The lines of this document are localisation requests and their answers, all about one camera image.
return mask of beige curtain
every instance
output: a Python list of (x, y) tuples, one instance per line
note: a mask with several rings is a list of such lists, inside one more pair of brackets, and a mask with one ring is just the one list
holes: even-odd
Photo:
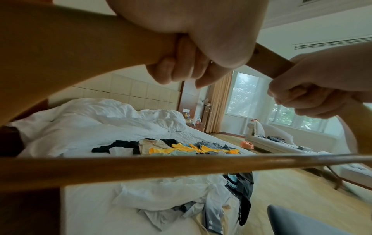
[(221, 129), (222, 119), (229, 97), (231, 80), (233, 72), (226, 74), (220, 81), (211, 86), (209, 92), (210, 102), (212, 104), (212, 112), (210, 113), (206, 133), (218, 133)]

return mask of wall tile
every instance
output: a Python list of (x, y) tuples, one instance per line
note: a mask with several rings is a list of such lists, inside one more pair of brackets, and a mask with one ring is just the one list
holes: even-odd
[(169, 102), (171, 99), (171, 91), (170, 89), (161, 87), (159, 100)]
[(168, 104), (168, 109), (177, 111), (177, 106), (178, 105), (176, 103), (169, 103)]
[(125, 104), (129, 104), (129, 96), (125, 96), (125, 95), (122, 95), (122, 94), (110, 93), (109, 98), (113, 99), (113, 100), (117, 100), (117, 101), (125, 103)]
[(74, 85), (75, 87), (110, 92), (111, 73), (102, 74)]
[(94, 91), (94, 90), (88, 90), (84, 89), (84, 98), (97, 98), (97, 99), (108, 99), (110, 93), (108, 92), (103, 92), (103, 91)]
[(160, 86), (149, 84), (147, 87), (146, 98), (159, 100), (161, 89)]
[(129, 104), (137, 111), (140, 111), (145, 108), (145, 99), (130, 96), (129, 97)]
[(158, 109), (159, 101), (153, 99), (146, 99), (145, 109)]
[(132, 80), (117, 74), (112, 74), (111, 93), (130, 95)]
[(168, 102), (159, 101), (158, 109), (168, 109)]
[(59, 91), (49, 97), (49, 106), (56, 107), (73, 99), (83, 98), (84, 89), (78, 87), (69, 87)]
[(177, 103), (178, 104), (180, 95), (181, 95), (181, 92), (179, 92), (179, 91), (171, 91), (169, 101), (172, 102), (172, 103)]
[(147, 83), (133, 80), (131, 88), (131, 96), (146, 98)]

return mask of sofa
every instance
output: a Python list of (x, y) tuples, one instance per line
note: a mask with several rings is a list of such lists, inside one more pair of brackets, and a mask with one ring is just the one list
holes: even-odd
[[(249, 122), (247, 127), (248, 132), (245, 141), (252, 143), (255, 148), (260, 148), (270, 153), (315, 153), (298, 149), (298, 146), (293, 142), (293, 136), (277, 127), (258, 121)], [(259, 136), (280, 137), (284, 139), (285, 143), (275, 142)]]

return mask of bed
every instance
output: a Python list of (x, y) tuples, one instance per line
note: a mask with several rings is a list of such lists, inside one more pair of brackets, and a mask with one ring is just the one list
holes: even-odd
[[(19, 157), (105, 157), (92, 148), (117, 139), (138, 141), (143, 138), (175, 139), (185, 145), (199, 141), (227, 144), (243, 154), (253, 153), (218, 138), (187, 127), (174, 110), (142, 110), (110, 99), (76, 99), (16, 121), (25, 149)], [(113, 205), (120, 182), (75, 185), (60, 190), (60, 233), (75, 234), (206, 234), (193, 218), (177, 219), (168, 229), (159, 231), (136, 208)], [(239, 229), (239, 200), (231, 194), (224, 208), (227, 221), (221, 234)]]

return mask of hand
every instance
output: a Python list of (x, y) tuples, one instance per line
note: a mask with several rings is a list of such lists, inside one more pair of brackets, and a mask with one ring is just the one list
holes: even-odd
[(268, 0), (107, 0), (126, 19), (150, 30), (183, 33), (175, 55), (148, 65), (159, 83), (196, 80), (201, 88), (215, 83), (250, 59)]
[(372, 101), (372, 44), (331, 48), (299, 55), (296, 65), (275, 78), (268, 94), (297, 115), (330, 118), (351, 98)]

